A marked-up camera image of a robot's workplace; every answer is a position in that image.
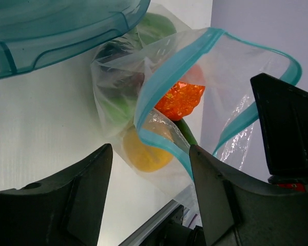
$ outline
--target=teal plastic container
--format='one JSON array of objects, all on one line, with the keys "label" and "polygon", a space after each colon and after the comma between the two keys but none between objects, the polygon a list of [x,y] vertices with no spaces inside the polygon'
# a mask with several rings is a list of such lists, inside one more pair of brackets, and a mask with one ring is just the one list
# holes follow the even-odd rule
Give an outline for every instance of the teal plastic container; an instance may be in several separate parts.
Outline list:
[{"label": "teal plastic container", "polygon": [[31,72],[119,37],[150,0],[1,0],[0,78]]}]

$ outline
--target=white surface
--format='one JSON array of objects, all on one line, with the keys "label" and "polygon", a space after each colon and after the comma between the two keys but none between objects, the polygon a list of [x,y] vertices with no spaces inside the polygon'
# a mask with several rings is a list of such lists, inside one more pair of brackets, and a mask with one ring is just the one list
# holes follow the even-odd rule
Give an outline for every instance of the white surface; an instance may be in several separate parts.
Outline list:
[{"label": "white surface", "polygon": [[[191,28],[210,24],[211,0],[155,2]],[[103,144],[89,69],[93,52],[0,80],[0,190],[45,178]],[[190,124],[200,130],[202,108],[196,112]],[[98,245],[118,245],[168,201],[115,154]]]}]

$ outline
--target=ziploc bag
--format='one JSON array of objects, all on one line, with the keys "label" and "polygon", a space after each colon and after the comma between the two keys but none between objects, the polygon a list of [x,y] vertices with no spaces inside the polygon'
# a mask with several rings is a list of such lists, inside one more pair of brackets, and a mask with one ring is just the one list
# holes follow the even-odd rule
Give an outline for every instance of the ziploc bag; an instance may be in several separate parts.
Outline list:
[{"label": "ziploc bag", "polygon": [[[140,58],[138,52],[185,30],[190,28],[173,14],[161,5],[151,4],[149,12],[133,30],[99,46],[91,73],[100,130],[106,141],[136,173],[156,185],[159,182],[157,187],[171,199],[196,211],[193,182],[183,166],[171,153],[143,144],[133,124],[137,99],[145,81],[144,57]],[[170,54],[177,47],[174,43],[167,46]],[[128,57],[135,60],[128,63]],[[155,130],[172,139],[170,129],[164,125],[158,124]]]},{"label": "ziploc bag", "polygon": [[[172,52],[170,43],[176,45]],[[207,114],[209,124],[202,126],[201,131],[209,137],[201,139],[201,147],[225,163],[241,168],[252,124],[258,119],[250,78],[267,73],[295,85],[302,73],[299,63],[291,56],[215,28],[175,34],[128,59],[124,62],[143,61],[144,64],[146,83],[140,91],[134,117],[140,140],[173,154],[191,178],[189,144],[176,125],[155,109],[177,81],[205,86],[203,113]],[[192,72],[195,66],[201,68],[200,76]],[[173,141],[157,132],[157,124],[173,129]]]},{"label": "ziploc bag", "polygon": [[[201,139],[200,146],[241,166],[258,118],[250,78],[265,72],[295,85],[301,76],[300,65],[289,55],[215,28],[175,33],[105,63],[97,59],[92,71],[102,131],[115,151],[139,175],[195,211],[190,145],[177,125],[155,109],[160,99],[177,81],[205,86],[203,112],[210,124],[202,126],[201,135],[205,131],[210,138]],[[122,80],[126,75],[133,79]]]}]

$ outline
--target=gray background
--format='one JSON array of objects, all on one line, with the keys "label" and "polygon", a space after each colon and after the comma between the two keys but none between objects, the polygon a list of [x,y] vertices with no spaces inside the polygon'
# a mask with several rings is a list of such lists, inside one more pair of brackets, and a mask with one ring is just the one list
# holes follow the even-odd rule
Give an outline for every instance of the gray background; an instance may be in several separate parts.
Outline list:
[{"label": "gray background", "polygon": [[[214,0],[211,26],[292,55],[303,68],[298,87],[308,91],[308,0]],[[265,181],[270,176],[259,122],[242,170]]]}]

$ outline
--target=orange bell pepper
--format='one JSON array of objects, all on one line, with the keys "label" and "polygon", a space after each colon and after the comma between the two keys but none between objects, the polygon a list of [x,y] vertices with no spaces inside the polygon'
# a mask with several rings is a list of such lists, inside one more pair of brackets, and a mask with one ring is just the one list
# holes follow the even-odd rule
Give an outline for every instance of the orange bell pepper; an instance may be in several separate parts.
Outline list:
[{"label": "orange bell pepper", "polygon": [[194,65],[161,98],[155,108],[172,121],[178,121],[190,115],[193,109],[200,103],[205,90],[205,86],[197,84],[205,84],[205,80],[201,68],[198,65]]}]

